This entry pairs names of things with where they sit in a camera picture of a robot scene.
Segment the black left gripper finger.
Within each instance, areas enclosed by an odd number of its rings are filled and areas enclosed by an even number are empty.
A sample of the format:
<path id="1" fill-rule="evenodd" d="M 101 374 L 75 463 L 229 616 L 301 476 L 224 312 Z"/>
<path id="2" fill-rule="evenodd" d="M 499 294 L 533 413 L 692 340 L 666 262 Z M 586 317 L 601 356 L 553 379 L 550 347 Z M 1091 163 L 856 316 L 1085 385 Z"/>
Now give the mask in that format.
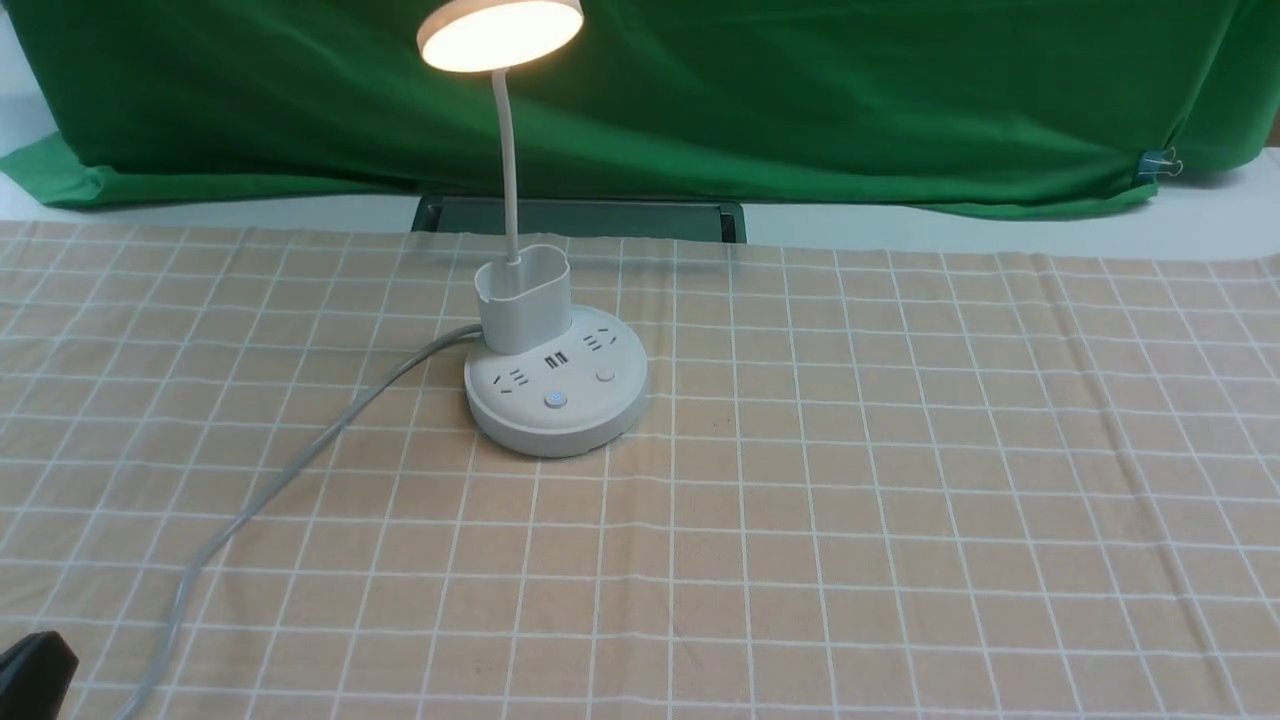
<path id="1" fill-rule="evenodd" d="M 1 656 L 1 719 L 58 719 L 78 666 L 60 633 L 23 637 Z"/>

